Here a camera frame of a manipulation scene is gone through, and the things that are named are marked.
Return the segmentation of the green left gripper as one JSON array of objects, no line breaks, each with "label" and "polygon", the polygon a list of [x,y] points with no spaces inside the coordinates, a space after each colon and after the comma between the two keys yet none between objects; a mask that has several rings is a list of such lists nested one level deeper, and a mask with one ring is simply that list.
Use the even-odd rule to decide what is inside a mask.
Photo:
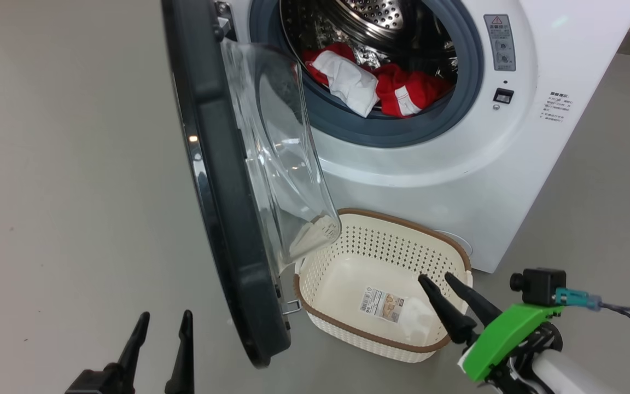
[{"label": "green left gripper", "polygon": [[[178,331],[177,357],[165,393],[194,393],[193,313],[184,311]],[[118,359],[102,370],[83,370],[65,393],[125,393],[127,378],[135,378],[140,349],[147,338],[150,312],[142,312]]]}]

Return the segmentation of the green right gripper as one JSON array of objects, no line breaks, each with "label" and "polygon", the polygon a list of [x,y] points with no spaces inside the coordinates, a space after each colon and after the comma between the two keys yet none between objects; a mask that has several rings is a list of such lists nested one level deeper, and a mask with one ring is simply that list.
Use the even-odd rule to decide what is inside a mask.
[{"label": "green right gripper", "polygon": [[560,316],[563,307],[512,305],[502,312],[451,272],[445,280],[485,327],[475,341],[477,322],[453,306],[430,277],[418,277],[451,341],[467,346],[475,341],[460,361],[465,375],[500,393],[552,393],[532,364],[542,352],[562,349],[562,336],[550,319]]}]

